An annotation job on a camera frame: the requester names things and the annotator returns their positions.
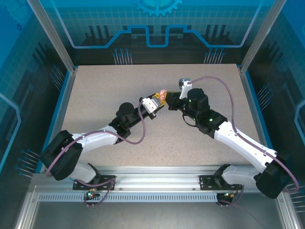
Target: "pink object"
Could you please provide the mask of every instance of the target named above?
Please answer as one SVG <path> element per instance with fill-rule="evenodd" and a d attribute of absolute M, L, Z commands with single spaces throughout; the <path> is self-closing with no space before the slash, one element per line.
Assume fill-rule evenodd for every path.
<path fill-rule="evenodd" d="M 165 93 L 166 92 L 167 92 L 167 90 L 164 90 L 164 89 L 160 91 L 160 100 L 161 101 L 165 99 Z"/>

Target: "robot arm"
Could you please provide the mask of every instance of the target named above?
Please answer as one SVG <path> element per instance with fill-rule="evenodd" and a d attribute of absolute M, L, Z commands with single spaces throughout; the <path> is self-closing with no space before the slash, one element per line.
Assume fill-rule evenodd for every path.
<path fill-rule="evenodd" d="M 188 84 L 190 81 L 190 79 L 179 81 L 181 92 L 165 92 L 164 97 L 169 110 L 180 110 L 183 116 L 188 116 L 195 121 L 195 126 L 200 132 L 228 145 L 254 166 L 253 169 L 245 170 L 223 165 L 214 175 L 215 183 L 219 187 L 222 187 L 224 182 L 230 185 L 256 186 L 266 196 L 276 198 L 290 181 L 290 176 L 259 149 L 268 152 L 287 166 L 286 159 L 279 157 L 276 151 L 261 145 L 241 131 L 234 130 L 232 123 L 226 117 L 210 109 L 207 95 L 202 89 L 192 88 L 191 84 Z"/>
<path fill-rule="evenodd" d="M 156 117 L 156 113 L 165 105 L 165 101 L 160 101 L 159 98 L 159 94 L 140 98 L 140 111 L 143 118 L 154 119 Z M 131 134 L 130 129 L 140 121 L 139 108 L 134 108 L 131 103 L 123 103 L 116 113 L 116 118 L 102 129 L 81 134 L 70 134 L 66 130 L 60 131 L 41 154 L 41 161 L 46 167 L 49 167 L 68 144 L 79 139 L 58 159 L 51 169 L 51 174 L 56 180 L 72 177 L 86 183 L 98 184 L 98 171 L 90 164 L 79 162 L 80 156 L 101 146 L 122 142 L 122 138 L 126 139 Z"/>

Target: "black bracket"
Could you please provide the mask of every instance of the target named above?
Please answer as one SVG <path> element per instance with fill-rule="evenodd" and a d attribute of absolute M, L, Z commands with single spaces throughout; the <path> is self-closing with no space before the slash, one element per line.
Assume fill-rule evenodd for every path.
<path fill-rule="evenodd" d="M 112 178 L 115 178 L 115 176 L 113 176 L 113 175 L 108 175 L 108 176 L 101 175 L 99 183 L 106 182 L 106 181 L 108 181 Z M 111 182 L 109 182 L 106 185 L 97 187 L 97 190 L 108 191 L 108 189 L 110 188 L 110 185 L 111 185 Z M 75 180 L 74 183 L 73 183 L 73 190 L 89 190 L 90 188 L 91 187 L 85 186 L 85 185 L 81 184 L 80 182 L 78 182 L 77 180 Z"/>
<path fill-rule="evenodd" d="M 242 190 L 242 185 L 229 185 L 225 181 L 223 182 L 223 186 L 220 187 L 215 182 L 215 176 L 214 175 L 204 175 L 199 176 L 199 183 L 200 183 L 200 190 L 201 191 L 207 191 L 207 190 L 216 190 L 216 191 L 225 191 L 225 190 Z"/>

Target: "blue edge trim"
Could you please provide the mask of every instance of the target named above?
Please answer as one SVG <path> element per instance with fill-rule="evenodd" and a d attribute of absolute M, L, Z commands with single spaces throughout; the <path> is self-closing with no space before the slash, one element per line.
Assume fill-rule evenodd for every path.
<path fill-rule="evenodd" d="M 56 122 L 56 119 L 57 119 L 57 116 L 58 116 L 59 108 L 61 106 L 61 102 L 62 102 L 62 99 L 63 99 L 63 94 L 66 90 L 67 82 L 68 82 L 69 77 L 70 77 L 70 72 L 67 71 L 65 80 L 63 81 L 63 85 L 61 87 L 61 93 L 59 94 L 57 104 L 56 104 L 56 107 L 55 107 L 55 111 L 53 113 L 53 117 L 52 117 L 50 127 L 49 127 L 49 130 L 48 130 L 47 136 L 46 136 L 46 140 L 44 141 L 44 144 L 43 144 L 42 151 L 44 151 L 44 149 L 48 146 L 48 144 L 50 142 L 51 134 L 52 134 L 52 131 L 53 131 L 53 128 L 54 128 L 54 125 L 55 125 L 55 122 Z M 37 164 L 37 167 L 36 167 L 36 173 L 40 173 L 41 168 L 42 168 L 42 162 L 39 160 L 39 162 Z"/>
<path fill-rule="evenodd" d="M 257 113 L 258 113 L 259 121 L 260 121 L 260 123 L 262 125 L 262 128 L 263 128 L 263 133 L 264 133 L 264 136 L 265 136 L 265 139 L 266 139 L 267 146 L 269 148 L 273 148 L 271 140 L 270 140 L 270 136 L 269 136 L 268 131 L 267 131 L 266 123 L 265 123 L 265 120 L 264 120 L 264 117 L 263 117 L 263 113 L 262 113 L 261 108 L 259 106 L 259 103 L 258 103 L 258 100 L 257 100 L 257 97 L 256 97 L 256 93 L 255 93 L 255 90 L 254 90 L 254 87 L 253 87 L 253 84 L 252 84 L 252 81 L 251 81 L 250 74 L 249 74 L 248 70 L 245 72 L 245 75 L 246 75 L 247 81 L 249 83 L 251 96 L 253 97 L 253 100 L 254 100 L 254 104 L 255 104 L 255 107 L 256 107 L 256 110 L 257 110 Z"/>
<path fill-rule="evenodd" d="M 250 87 L 250 91 L 251 91 L 251 96 L 253 97 L 253 100 L 254 100 L 254 104 L 255 104 L 255 107 L 256 107 L 256 110 L 257 110 L 257 113 L 258 113 L 258 118 L 259 118 L 259 121 L 261 122 L 261 125 L 262 125 L 262 128 L 263 128 L 263 132 L 264 132 L 264 136 L 265 136 L 267 145 L 268 145 L 269 148 L 272 148 L 270 136 L 268 134 L 266 123 L 264 121 L 263 114 L 262 114 L 262 111 L 260 109 L 260 106 L 259 106 L 256 94 L 255 94 L 255 91 L 254 91 L 254 87 L 253 87 L 253 84 L 252 84 L 252 81 L 251 81 L 251 78 L 250 78 L 250 74 L 249 74 L 248 71 L 246 71 L 245 75 L 246 75 L 247 81 L 249 83 L 249 87 Z M 50 124 L 49 130 L 48 130 L 48 134 L 47 134 L 46 140 L 45 140 L 44 145 L 43 145 L 43 150 L 49 144 L 49 141 L 50 141 L 50 138 L 51 138 L 51 133 L 53 131 L 53 128 L 54 128 L 54 125 L 55 125 L 55 121 L 56 121 L 57 116 L 58 116 L 59 108 L 61 106 L 61 102 L 62 102 L 62 99 L 63 99 L 63 94 L 65 92 L 69 76 L 70 76 L 70 73 L 67 72 L 65 80 L 64 80 L 62 88 L 61 88 L 61 93 L 59 95 L 59 98 L 58 98 L 58 101 L 57 101 L 57 104 L 56 104 L 56 107 L 55 107 L 53 118 L 51 120 L 51 124 Z M 42 168 L 42 162 L 39 160 L 37 168 L 36 168 L 36 173 L 40 173 L 41 168 Z"/>

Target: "wooden tabletop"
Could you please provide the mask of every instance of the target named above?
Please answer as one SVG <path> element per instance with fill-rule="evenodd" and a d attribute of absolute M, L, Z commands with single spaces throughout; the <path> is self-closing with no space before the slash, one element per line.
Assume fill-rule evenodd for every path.
<path fill-rule="evenodd" d="M 235 64 L 165 64 L 79 66 L 62 129 L 84 133 L 105 127 L 119 106 L 135 107 L 140 97 L 161 89 L 179 91 L 180 78 L 217 76 L 230 87 L 235 103 L 235 125 L 258 141 L 250 108 Z M 225 87 L 215 80 L 193 85 L 209 97 L 211 109 L 231 120 L 231 103 Z M 81 156 L 95 166 L 192 166 L 249 164 L 228 146 L 189 127 L 179 111 L 166 105 L 153 120 L 145 119 L 146 138 L 136 146 L 126 142 L 104 146 Z M 142 125 L 131 129 L 130 141 L 142 137 Z"/>

